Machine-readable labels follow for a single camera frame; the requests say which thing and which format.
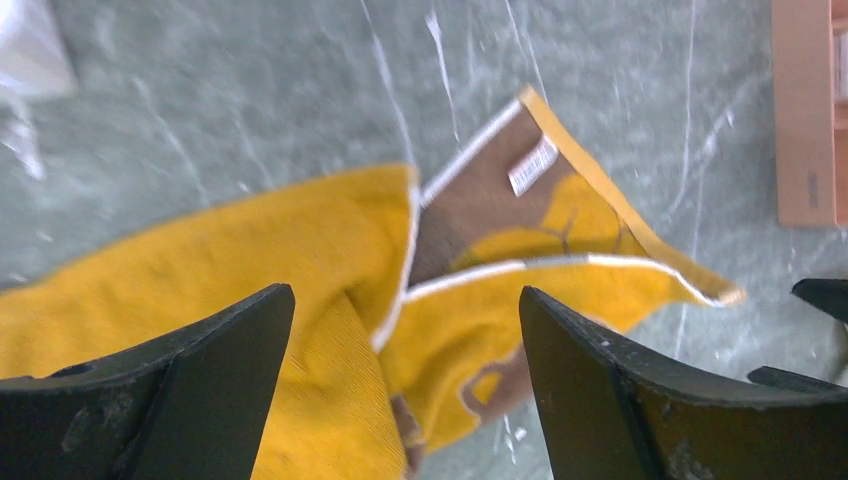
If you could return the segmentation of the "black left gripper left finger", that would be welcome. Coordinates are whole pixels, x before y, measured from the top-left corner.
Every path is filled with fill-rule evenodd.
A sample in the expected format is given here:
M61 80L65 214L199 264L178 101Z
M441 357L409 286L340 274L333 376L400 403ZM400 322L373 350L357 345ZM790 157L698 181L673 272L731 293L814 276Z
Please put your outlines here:
M291 331L273 284L50 376L1 382L5 479L247 479Z

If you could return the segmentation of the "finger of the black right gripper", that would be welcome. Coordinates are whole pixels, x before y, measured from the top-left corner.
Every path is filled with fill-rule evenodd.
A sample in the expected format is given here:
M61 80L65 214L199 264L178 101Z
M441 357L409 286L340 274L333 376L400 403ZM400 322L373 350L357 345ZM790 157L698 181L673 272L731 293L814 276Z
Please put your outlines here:
M791 293L827 314L847 330L846 280L805 278L793 285ZM747 379L753 384L802 393L847 391L847 367L843 368L835 383L770 366L762 366L749 372Z

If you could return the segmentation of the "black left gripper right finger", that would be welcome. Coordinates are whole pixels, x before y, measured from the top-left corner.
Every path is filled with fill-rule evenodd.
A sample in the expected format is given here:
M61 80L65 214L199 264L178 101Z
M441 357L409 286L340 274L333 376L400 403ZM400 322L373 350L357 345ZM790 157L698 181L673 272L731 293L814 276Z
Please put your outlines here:
M520 323L557 479L843 479L847 391L684 364L526 287Z

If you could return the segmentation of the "yellow brown bear towel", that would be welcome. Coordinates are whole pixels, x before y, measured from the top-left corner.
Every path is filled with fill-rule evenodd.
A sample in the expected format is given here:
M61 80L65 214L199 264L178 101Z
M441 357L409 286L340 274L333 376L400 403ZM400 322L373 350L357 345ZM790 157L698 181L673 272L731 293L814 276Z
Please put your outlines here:
M273 283L294 322L257 479L411 479L532 394L531 285L625 333L743 291L665 244L533 89L428 185L407 164L157 226L1 297L1 373L111 354Z

